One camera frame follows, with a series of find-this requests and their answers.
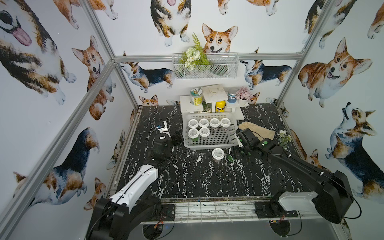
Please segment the yogurt cup front row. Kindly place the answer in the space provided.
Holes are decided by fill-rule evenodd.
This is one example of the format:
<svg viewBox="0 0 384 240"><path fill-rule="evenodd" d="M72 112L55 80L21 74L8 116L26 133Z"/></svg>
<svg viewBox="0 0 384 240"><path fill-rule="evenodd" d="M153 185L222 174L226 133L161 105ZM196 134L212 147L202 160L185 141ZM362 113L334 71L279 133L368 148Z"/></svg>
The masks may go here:
<svg viewBox="0 0 384 240"><path fill-rule="evenodd" d="M209 125L210 125L210 121L208 119L203 118L199 120L199 126L201 128L208 127Z"/></svg>
<svg viewBox="0 0 384 240"><path fill-rule="evenodd" d="M199 140L200 132L196 128L192 128L188 132L188 137L193 141L197 142Z"/></svg>
<svg viewBox="0 0 384 240"><path fill-rule="evenodd" d="M231 120L228 119L228 118L223 118L223 119L221 119L221 121L220 121L220 125L221 125L221 128L222 128L224 131L227 131L228 128L231 126Z"/></svg>
<svg viewBox="0 0 384 240"><path fill-rule="evenodd" d="M221 126L221 122L217 118L212 118L210 120L210 128L212 131L216 131Z"/></svg>

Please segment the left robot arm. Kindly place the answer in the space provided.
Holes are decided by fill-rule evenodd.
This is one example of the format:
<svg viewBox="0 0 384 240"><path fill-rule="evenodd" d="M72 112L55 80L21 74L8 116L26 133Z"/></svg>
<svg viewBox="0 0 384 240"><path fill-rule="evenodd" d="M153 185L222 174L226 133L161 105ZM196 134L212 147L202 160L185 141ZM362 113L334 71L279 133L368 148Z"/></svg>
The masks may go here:
<svg viewBox="0 0 384 240"><path fill-rule="evenodd" d="M158 214L162 208L157 197L142 194L164 170L174 146L183 142L180 131L159 133L137 174L113 196L101 198L95 205L86 233L87 240L126 240L141 222Z"/></svg>

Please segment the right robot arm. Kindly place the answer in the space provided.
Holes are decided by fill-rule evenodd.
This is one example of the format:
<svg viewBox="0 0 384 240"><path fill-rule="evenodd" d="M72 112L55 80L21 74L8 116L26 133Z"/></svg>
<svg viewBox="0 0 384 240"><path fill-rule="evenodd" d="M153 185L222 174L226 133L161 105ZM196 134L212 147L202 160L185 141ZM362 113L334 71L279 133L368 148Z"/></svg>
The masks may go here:
<svg viewBox="0 0 384 240"><path fill-rule="evenodd" d="M259 140L250 129L236 131L238 146L231 148L236 159L260 159L298 177L308 192L277 192L269 202L256 204L259 218L296 217L300 211L317 213L325 220L339 224L354 202L348 178L340 171L332 173L307 163L287 152L271 139Z"/></svg>

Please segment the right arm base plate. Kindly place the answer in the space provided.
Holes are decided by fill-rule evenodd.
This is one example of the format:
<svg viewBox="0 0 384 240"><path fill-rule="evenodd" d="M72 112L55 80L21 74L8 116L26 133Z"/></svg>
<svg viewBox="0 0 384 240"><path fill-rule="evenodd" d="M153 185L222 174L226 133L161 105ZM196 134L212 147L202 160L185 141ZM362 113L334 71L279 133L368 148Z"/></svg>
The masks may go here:
<svg viewBox="0 0 384 240"><path fill-rule="evenodd" d="M278 202L255 202L255 212L259 219L295 218L297 211L287 211Z"/></svg>

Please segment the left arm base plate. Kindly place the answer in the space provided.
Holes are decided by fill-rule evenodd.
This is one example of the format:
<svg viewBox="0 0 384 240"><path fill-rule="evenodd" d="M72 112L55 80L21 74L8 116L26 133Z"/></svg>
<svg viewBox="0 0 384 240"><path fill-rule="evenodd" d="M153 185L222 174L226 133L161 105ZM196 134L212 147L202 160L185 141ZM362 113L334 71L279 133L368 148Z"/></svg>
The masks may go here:
<svg viewBox="0 0 384 240"><path fill-rule="evenodd" d="M161 222L161 221L173 221L176 214L176 205L175 204L162 204L161 208L156 209L155 212L144 222Z"/></svg>

